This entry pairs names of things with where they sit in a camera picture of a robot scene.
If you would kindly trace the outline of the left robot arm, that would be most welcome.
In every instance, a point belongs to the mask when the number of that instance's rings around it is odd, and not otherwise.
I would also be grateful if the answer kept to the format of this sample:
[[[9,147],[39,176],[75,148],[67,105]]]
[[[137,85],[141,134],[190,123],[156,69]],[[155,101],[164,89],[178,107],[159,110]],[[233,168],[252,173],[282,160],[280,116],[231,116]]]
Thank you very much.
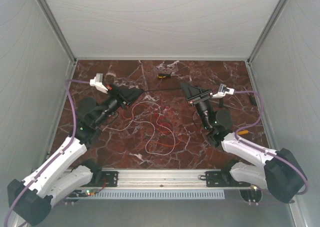
[[[114,84],[101,85],[99,90],[107,94],[102,103],[86,97],[77,107],[71,107],[73,129],[55,153],[23,180],[13,179],[7,186],[9,211],[31,226],[40,224],[59,201],[78,187],[102,182],[102,172],[92,163],[80,165],[66,176],[62,174],[99,139],[103,122],[119,108],[131,106],[144,92]]]

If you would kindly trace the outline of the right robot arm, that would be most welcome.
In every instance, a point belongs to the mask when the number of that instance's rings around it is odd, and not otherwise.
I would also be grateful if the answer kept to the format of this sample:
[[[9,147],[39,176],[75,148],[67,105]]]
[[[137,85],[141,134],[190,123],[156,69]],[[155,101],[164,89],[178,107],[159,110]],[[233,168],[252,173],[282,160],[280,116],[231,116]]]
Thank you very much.
[[[241,137],[242,128],[231,130],[233,122],[228,109],[213,110],[210,99],[238,94],[237,90],[224,84],[217,92],[188,83],[180,86],[187,103],[196,108],[203,127],[209,131],[210,145],[246,161],[235,161],[221,173],[225,185],[232,186],[236,182],[252,184],[268,190],[275,199],[286,204],[294,196],[308,192],[307,176],[290,150],[266,148]]]

